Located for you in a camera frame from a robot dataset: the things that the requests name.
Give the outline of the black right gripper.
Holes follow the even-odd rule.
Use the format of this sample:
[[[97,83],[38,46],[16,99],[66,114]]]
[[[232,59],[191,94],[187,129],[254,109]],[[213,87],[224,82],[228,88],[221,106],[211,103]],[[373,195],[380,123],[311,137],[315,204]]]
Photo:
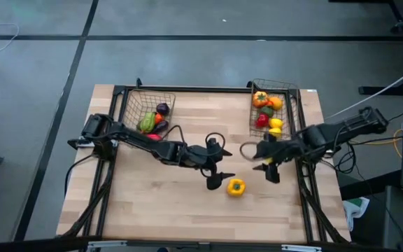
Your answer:
[[[276,141],[276,137],[270,133],[264,134],[263,140],[256,145],[256,153],[253,159],[271,158],[275,163],[288,162],[298,158],[306,152],[306,144],[300,139]],[[265,179],[272,183],[280,183],[280,174],[275,163],[262,163],[253,170],[265,172]]]

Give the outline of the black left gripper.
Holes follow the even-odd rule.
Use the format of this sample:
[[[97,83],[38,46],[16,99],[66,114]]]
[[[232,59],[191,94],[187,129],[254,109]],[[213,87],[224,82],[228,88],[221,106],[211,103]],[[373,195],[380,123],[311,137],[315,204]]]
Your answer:
[[[217,163],[223,156],[232,156],[225,150],[225,138],[219,144],[215,138],[209,138],[206,146],[192,145],[181,149],[181,166],[186,168],[201,169],[207,172],[217,172]],[[216,173],[206,178],[206,187],[209,190],[216,190],[222,185],[224,179],[235,176],[233,173]]]

